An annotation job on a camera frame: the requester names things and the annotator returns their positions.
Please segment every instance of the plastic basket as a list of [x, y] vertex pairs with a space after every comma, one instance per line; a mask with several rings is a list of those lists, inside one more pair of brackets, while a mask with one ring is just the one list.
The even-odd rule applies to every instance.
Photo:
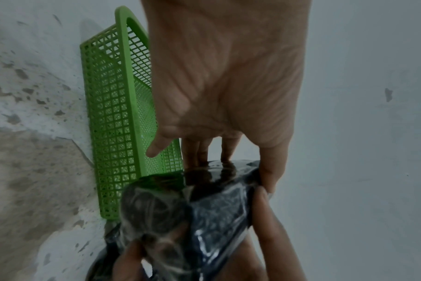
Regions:
[[123, 188], [183, 169], [178, 140], [159, 156], [145, 151], [157, 128], [146, 31], [126, 7], [116, 23], [80, 45], [101, 216], [117, 220]]

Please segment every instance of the wrapped item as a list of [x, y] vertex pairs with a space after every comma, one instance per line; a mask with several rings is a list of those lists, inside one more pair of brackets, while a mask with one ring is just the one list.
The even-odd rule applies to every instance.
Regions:
[[142, 242], [151, 280], [213, 280], [251, 225], [258, 165], [210, 162], [130, 184], [122, 194], [118, 244]]

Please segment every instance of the human hand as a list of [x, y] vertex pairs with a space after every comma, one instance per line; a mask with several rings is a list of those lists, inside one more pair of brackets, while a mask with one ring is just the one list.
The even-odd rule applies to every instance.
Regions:
[[[305, 281], [298, 257], [286, 230], [269, 207], [264, 188], [257, 188], [253, 200], [253, 226], [266, 262], [259, 260], [248, 236], [231, 255], [216, 281]], [[143, 250], [133, 242], [113, 268], [113, 281], [143, 281]]]
[[148, 157], [182, 139], [185, 168], [221, 160], [242, 134], [260, 149], [262, 184], [285, 171], [303, 77], [310, 0], [142, 0], [158, 122]]

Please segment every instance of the wall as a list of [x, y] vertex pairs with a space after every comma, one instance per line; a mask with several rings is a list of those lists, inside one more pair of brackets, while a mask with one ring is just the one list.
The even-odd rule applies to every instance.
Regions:
[[[119, 5], [147, 26], [136, 1], [0, 1], [0, 280], [83, 280], [103, 247], [78, 46]], [[420, 281], [421, 0], [314, 1], [307, 50], [272, 206], [310, 280]]]

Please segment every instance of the black package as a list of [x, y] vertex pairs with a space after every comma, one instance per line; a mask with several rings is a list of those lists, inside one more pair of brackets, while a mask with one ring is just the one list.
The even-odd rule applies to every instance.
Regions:
[[142, 242], [158, 280], [212, 280], [251, 225], [258, 165], [215, 161], [130, 184], [121, 199], [121, 242]]

